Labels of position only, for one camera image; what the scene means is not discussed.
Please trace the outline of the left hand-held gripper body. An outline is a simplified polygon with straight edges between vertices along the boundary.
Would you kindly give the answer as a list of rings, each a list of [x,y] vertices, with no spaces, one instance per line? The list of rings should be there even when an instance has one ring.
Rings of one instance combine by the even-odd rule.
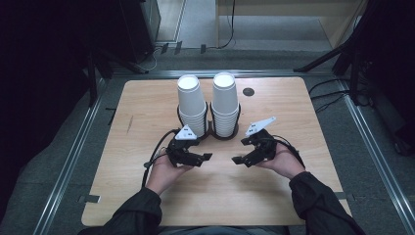
[[[169,160],[174,166],[180,165],[181,160],[192,160],[189,158],[189,148],[192,146],[198,146],[200,139],[193,132],[193,130],[185,125],[181,129],[175,131],[175,136],[169,142],[166,153]]]

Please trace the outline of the light wooden furniture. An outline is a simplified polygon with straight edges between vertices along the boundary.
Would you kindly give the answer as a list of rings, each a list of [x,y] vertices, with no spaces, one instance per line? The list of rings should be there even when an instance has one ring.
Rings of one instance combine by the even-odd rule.
[[[236,0],[236,16],[318,17],[333,48],[342,44],[368,0]]]

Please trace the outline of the black metal stand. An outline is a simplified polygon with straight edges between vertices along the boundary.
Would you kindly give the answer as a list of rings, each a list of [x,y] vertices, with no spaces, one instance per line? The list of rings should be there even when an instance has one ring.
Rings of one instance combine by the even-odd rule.
[[[113,77],[114,71],[110,66],[110,62],[115,62],[116,64],[134,73],[146,74],[149,72],[146,69],[140,69],[136,64],[124,61],[120,57],[100,48],[89,50],[87,62],[90,107],[92,107],[98,100],[96,71],[98,71],[103,78],[111,79]]]

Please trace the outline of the black double cup holder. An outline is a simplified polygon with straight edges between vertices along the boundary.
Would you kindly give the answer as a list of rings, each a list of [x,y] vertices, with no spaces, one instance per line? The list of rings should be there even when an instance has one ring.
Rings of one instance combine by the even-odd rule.
[[[213,104],[205,103],[201,113],[188,116],[180,110],[180,106],[177,106],[180,123],[183,126],[187,125],[200,139],[206,139],[210,135],[219,140],[234,138],[239,131],[240,112],[241,106],[238,106],[235,111],[229,114],[229,117],[226,117],[225,114],[217,112]]]

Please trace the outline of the person's right hand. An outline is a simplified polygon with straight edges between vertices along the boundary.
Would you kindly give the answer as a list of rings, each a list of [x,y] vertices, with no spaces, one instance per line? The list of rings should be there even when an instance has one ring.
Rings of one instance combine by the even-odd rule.
[[[305,171],[305,167],[299,160],[282,145],[276,145],[276,154],[273,160],[262,161],[257,164],[258,167],[271,169],[288,179],[293,179],[298,174]]]

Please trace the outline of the metal floor rail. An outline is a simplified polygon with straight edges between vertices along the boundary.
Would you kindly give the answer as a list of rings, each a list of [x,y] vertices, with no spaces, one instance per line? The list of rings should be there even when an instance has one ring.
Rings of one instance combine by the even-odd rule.
[[[108,81],[100,78],[98,82],[98,96],[97,100],[91,107],[88,108],[86,115],[79,127],[73,143],[70,147],[69,153],[65,163],[60,171],[59,177],[48,196],[46,205],[40,215],[32,235],[47,235],[52,225],[56,212],[61,204],[61,201],[68,188],[72,173],[76,167],[80,153],[83,149],[84,143],[90,132],[91,126],[98,113],[99,107],[102,103],[102,97],[108,87]]]
[[[403,156],[377,110],[345,97],[363,142],[363,191],[353,195],[370,235],[415,235],[415,155]]]

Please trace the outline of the person's left hand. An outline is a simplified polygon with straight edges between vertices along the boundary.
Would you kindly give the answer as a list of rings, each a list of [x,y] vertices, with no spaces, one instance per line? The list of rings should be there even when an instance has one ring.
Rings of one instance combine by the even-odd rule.
[[[161,195],[165,190],[192,167],[188,165],[174,166],[167,156],[156,159],[150,172],[146,188]]]

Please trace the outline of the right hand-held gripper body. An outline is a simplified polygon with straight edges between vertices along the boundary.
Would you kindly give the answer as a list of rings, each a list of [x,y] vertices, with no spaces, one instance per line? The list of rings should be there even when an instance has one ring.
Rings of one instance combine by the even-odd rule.
[[[270,117],[252,122],[241,143],[244,146],[253,145],[253,151],[259,151],[262,158],[273,159],[276,151],[276,139],[266,131],[265,127],[275,119],[276,117]]]

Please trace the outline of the black cabinet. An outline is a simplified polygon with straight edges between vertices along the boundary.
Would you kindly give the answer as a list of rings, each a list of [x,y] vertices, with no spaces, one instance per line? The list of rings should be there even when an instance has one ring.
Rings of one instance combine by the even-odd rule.
[[[161,24],[158,0],[119,0],[126,24],[131,62],[137,63],[154,52]]]

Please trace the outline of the black tripod stand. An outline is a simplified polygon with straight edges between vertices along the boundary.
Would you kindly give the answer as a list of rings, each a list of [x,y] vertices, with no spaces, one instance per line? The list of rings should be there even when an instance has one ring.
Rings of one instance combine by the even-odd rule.
[[[362,61],[363,42],[368,37],[368,31],[372,24],[371,21],[379,6],[380,3],[377,0],[368,0],[366,10],[360,18],[360,21],[344,43],[311,63],[294,69],[294,72],[309,72],[330,59],[338,57],[332,66],[332,73],[333,75],[344,75],[347,69],[351,68],[348,95],[353,104],[358,106],[359,67]]]

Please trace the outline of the stack of white paper cups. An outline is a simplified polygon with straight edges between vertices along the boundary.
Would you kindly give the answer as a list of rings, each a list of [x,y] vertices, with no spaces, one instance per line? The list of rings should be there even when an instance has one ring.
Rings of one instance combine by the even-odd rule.
[[[213,78],[210,104],[214,132],[220,138],[230,138],[240,111],[236,81],[233,74],[220,72]]]
[[[183,125],[188,125],[198,136],[207,132],[207,102],[199,79],[195,75],[182,75],[177,81],[178,115]]]

